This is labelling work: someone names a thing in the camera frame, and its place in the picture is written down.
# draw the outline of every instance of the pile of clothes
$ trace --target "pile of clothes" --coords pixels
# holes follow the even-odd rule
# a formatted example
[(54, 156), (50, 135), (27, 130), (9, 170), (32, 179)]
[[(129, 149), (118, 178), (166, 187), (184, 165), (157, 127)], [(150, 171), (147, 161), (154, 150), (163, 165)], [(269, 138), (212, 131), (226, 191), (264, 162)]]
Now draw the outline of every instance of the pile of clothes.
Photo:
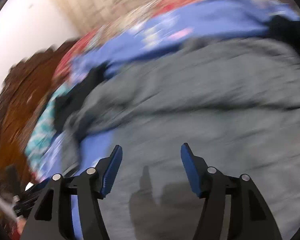
[(300, 226), (300, 16), (276, 0), (189, 2), (65, 54), (28, 165), (38, 181), (73, 176), (119, 144), (100, 203), (110, 239), (191, 239), (201, 203), (179, 157), (188, 142), (225, 174), (249, 174), (288, 239)]

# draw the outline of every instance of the black fabric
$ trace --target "black fabric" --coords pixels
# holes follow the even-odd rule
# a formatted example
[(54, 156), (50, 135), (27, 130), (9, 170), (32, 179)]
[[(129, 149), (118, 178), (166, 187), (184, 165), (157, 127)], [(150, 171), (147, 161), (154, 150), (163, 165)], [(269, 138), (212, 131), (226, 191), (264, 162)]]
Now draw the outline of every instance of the black fabric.
[(300, 21), (274, 16), (269, 22), (269, 37), (289, 44), (300, 56)]
[(92, 68), (87, 77), (75, 85), (69, 93), (56, 98), (54, 128), (58, 133), (62, 132), (69, 115), (80, 110), (85, 98), (98, 84), (104, 81), (104, 72), (106, 69), (106, 64)]

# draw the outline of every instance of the white wall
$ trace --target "white wall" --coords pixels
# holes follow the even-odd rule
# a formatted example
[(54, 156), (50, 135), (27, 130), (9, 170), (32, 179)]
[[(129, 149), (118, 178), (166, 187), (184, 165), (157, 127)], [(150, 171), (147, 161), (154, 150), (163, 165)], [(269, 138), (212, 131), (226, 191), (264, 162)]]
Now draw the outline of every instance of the white wall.
[(0, 11), (0, 92), (12, 65), (74, 37), (78, 31), (51, 0), (8, 0)]

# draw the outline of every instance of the gray blanket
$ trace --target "gray blanket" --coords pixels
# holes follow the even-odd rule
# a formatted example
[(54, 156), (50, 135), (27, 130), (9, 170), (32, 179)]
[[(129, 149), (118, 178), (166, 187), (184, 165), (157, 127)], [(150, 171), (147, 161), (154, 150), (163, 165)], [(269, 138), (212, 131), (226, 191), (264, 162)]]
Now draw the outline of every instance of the gray blanket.
[(284, 239), (300, 226), (300, 58), (285, 44), (230, 40), (127, 66), (67, 120), (65, 173), (76, 141), (112, 127), (123, 161), (99, 203), (110, 239), (192, 239), (203, 200), (184, 142), (225, 175), (249, 174)]

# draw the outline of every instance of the teal patterned fabric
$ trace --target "teal patterned fabric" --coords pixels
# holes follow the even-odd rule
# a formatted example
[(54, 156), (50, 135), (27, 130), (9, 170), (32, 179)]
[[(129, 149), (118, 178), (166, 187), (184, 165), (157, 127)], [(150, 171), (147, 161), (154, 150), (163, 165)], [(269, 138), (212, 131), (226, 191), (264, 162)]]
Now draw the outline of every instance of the teal patterned fabric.
[(36, 172), (41, 158), (50, 146), (50, 142), (56, 133), (53, 127), (54, 121), (54, 102), (56, 97), (64, 95), (70, 91), (69, 86), (63, 83), (50, 98), (46, 109), (38, 119), (37, 124), (31, 134), (25, 149), (28, 164), (32, 171)]

